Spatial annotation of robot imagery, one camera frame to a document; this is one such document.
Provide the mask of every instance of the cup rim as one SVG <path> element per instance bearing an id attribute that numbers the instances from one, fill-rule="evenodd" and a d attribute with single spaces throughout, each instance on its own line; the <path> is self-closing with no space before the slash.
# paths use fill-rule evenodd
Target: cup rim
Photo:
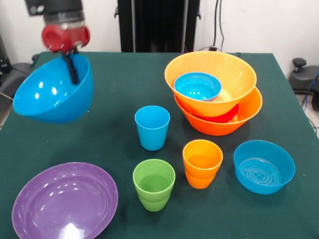
<path id="1" fill-rule="evenodd" d="M 214 167 L 211 167 L 211 168 L 198 168 L 198 167 L 195 167 L 194 165 L 192 165 L 185 157 L 185 149 L 186 147 L 191 144 L 191 143 L 194 143 L 194 142 L 197 142 L 197 141 L 205 141 L 205 142 L 209 142 L 211 144 L 213 144 L 214 146 L 217 146 L 218 150 L 220 151 L 221 153 L 221 159 L 220 159 L 220 162 L 215 165 Z M 189 166 L 195 168 L 195 169 L 199 169 L 199 170 L 204 170 L 204 171 L 208 171 L 208 170 L 212 170 L 212 169 L 215 169 L 217 167 L 219 167 L 221 165 L 221 163 L 223 162 L 223 158 L 224 158 L 224 154 L 223 154 L 223 151 L 221 150 L 221 148 L 214 142 L 212 141 L 209 141 L 209 140 L 206 140 L 206 139 L 196 139 L 196 140 L 192 140 L 191 142 L 187 143 L 185 146 L 184 146 L 184 149 L 183 149 L 183 159 L 184 159 L 184 162 L 186 162 Z"/>
<path id="2" fill-rule="evenodd" d="M 161 109 L 163 109 L 163 110 L 168 114 L 168 120 L 167 120 L 167 122 L 166 122 L 163 126 L 158 127 L 158 128 L 147 128 L 147 127 L 144 127 L 143 125 L 141 125 L 141 124 L 137 121 L 136 115 L 138 114 L 139 111 L 143 110 L 144 108 L 148 108 L 148 107 L 156 107 L 156 108 L 161 108 Z M 134 119 L 135 119 L 135 123 L 136 123 L 138 126 L 144 128 L 144 129 L 155 130 L 155 129 L 164 128 L 164 127 L 166 127 L 166 126 L 169 124 L 169 122 L 170 122 L 170 114 L 169 114 L 169 112 L 168 112 L 165 108 L 163 108 L 163 107 L 161 107 L 161 106 L 153 106 L 153 105 L 151 105 L 151 106 L 144 106 L 144 107 L 140 108 L 138 111 L 136 111 L 136 113 L 135 113 L 135 115 L 134 115 Z"/>
<path id="3" fill-rule="evenodd" d="M 143 190 L 143 189 L 140 188 L 140 187 L 138 186 L 138 184 L 135 182 L 135 180 L 134 180 L 134 175 L 135 175 L 136 169 L 137 169 L 141 164 L 143 164 L 143 163 L 145 163 L 145 162 L 148 162 L 148 161 L 160 161 L 160 162 L 164 162 L 165 164 L 167 164 L 167 165 L 172 169 L 172 171 L 173 171 L 173 173 L 174 173 L 174 179 L 173 179 L 173 182 L 172 182 L 166 189 L 164 189 L 164 190 L 162 190 L 162 191 L 159 191 L 159 192 L 152 193 L 152 192 L 148 192 L 148 191 Z M 161 159 L 157 159 L 157 158 L 147 159 L 147 160 L 144 160 L 144 161 L 140 162 L 140 163 L 135 167 L 135 169 L 134 169 L 134 171 L 133 171 L 133 183 L 134 183 L 134 185 L 135 185 L 139 190 L 141 190 L 142 192 L 149 193 L 149 194 L 158 194 L 158 193 L 163 193 L 163 192 L 165 192 L 165 191 L 168 191 L 168 190 L 174 185 L 175 179 L 176 179 L 176 174 L 175 174 L 174 168 L 173 168 L 169 163 L 167 163 L 166 161 L 161 160 Z"/>

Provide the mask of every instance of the robotic arm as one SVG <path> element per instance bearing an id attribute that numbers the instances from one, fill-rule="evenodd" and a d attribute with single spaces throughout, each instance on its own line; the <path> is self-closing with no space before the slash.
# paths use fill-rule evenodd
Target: robotic arm
<path id="1" fill-rule="evenodd" d="M 76 70 L 70 58 L 77 47 L 86 46 L 90 32 L 85 25 L 81 0 L 25 0 L 30 16 L 42 15 L 45 27 L 42 31 L 44 45 L 51 52 L 61 52 L 67 63 L 73 84 L 79 84 Z"/>

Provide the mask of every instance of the orange cup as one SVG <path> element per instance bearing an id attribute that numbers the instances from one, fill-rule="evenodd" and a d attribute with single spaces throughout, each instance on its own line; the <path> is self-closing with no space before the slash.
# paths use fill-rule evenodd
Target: orange cup
<path id="1" fill-rule="evenodd" d="M 198 139 L 184 147 L 183 160 L 188 183 L 193 188 L 203 189 L 214 180 L 223 161 L 223 152 L 215 143 Z"/>

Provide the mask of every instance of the green cup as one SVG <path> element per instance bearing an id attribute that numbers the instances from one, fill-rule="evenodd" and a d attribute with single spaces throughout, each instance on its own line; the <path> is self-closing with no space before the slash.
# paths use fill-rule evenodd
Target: green cup
<path id="1" fill-rule="evenodd" d="M 149 159 L 136 166 L 133 181 L 143 206 L 157 212 L 169 200 L 175 182 L 173 167 L 160 159 Z"/>

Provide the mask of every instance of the blue plastic container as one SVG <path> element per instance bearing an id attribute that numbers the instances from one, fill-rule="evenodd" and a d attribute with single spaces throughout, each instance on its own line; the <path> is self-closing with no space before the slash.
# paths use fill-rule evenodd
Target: blue plastic container
<path id="1" fill-rule="evenodd" d="M 234 153 L 238 181 L 258 194 L 276 193 L 295 174 L 295 163 L 281 147 L 262 140 L 248 141 Z"/>
<path id="2" fill-rule="evenodd" d="M 146 106 L 136 112 L 135 122 L 144 149 L 156 151 L 164 146 L 169 121 L 169 112 L 159 106 Z"/>
<path id="3" fill-rule="evenodd" d="M 14 111 L 25 117 L 51 123 L 68 123 L 82 117 L 93 100 L 93 76 L 90 61 L 72 55 L 79 77 L 73 85 L 67 65 L 58 57 L 34 71 L 19 87 Z"/>
<path id="4" fill-rule="evenodd" d="M 220 81 L 203 72 L 181 75 L 174 82 L 174 88 L 181 94 L 200 101 L 212 101 L 222 89 Z"/>

